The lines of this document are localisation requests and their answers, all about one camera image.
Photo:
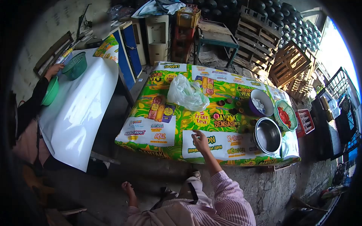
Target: green plastic basket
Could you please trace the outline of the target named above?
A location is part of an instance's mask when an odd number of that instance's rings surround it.
[[[282,119],[279,116],[278,107],[282,107],[283,111],[285,111],[288,114],[290,124],[291,124],[290,129],[288,128],[288,126],[286,124],[284,124],[284,122],[282,122]],[[275,121],[277,122],[278,126],[280,126],[282,128],[282,130],[285,132],[288,132],[288,131],[293,132],[293,131],[295,131],[296,127],[298,126],[298,122],[296,120],[296,116],[295,116],[295,113],[294,113],[292,107],[284,100],[279,100],[279,101],[275,102],[274,117],[275,117]]]
[[[75,55],[63,68],[62,73],[65,74],[69,80],[77,79],[87,69],[87,60],[85,59],[85,52]]]

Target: blue cabinet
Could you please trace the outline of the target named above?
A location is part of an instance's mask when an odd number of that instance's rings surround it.
[[[121,69],[124,77],[124,81],[128,90],[131,90],[133,85],[136,83],[136,79],[133,73],[133,69],[131,67],[131,63],[129,61],[129,57],[126,52],[125,42],[123,41],[123,37],[121,35],[121,31],[119,27],[113,28],[110,32],[110,35],[114,35],[115,39],[119,44],[118,49],[118,66]]]
[[[135,78],[138,78],[142,73],[142,66],[139,60],[137,43],[133,32],[132,21],[123,22],[119,26],[119,29],[121,31],[123,42],[125,44],[126,53],[129,58],[133,75]]]

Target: person's arm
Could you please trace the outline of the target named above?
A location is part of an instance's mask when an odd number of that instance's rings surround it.
[[[137,197],[132,188],[131,183],[125,181],[122,183],[122,189],[128,195],[129,202],[128,202],[128,210],[127,210],[127,218],[132,216],[133,214],[140,213],[141,211],[138,208],[137,204]]]
[[[45,73],[44,77],[41,78],[33,90],[33,94],[29,100],[18,107],[18,132],[17,139],[24,132],[29,125],[30,121],[39,114],[41,110],[41,103],[46,94],[46,90],[49,85],[51,77],[64,68],[64,64],[54,64]]]
[[[194,130],[192,134],[195,147],[205,159],[210,172],[210,182],[214,188],[214,208],[221,218],[239,225],[256,225],[255,216],[250,204],[244,199],[243,191],[236,181],[231,180],[221,169],[215,157],[210,152],[207,137]]]

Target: hand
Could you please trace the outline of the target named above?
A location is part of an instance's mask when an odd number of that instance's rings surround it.
[[[121,187],[122,187],[123,191],[125,191],[125,193],[128,195],[129,198],[136,197],[136,194],[135,194],[132,184],[130,182],[127,182],[127,181],[123,182]]]
[[[45,77],[48,79],[48,81],[50,81],[51,77],[53,75],[56,75],[58,73],[59,69],[63,69],[64,66],[65,66],[64,64],[54,64],[45,73]]]
[[[210,152],[209,142],[205,134],[203,134],[200,130],[193,130],[195,134],[192,134],[191,137],[194,140],[195,147],[202,154]]]

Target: yellow crate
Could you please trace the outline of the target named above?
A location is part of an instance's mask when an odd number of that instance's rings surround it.
[[[186,7],[176,11],[177,26],[195,28],[200,20],[201,9],[193,8],[193,13],[183,12],[183,9]]]

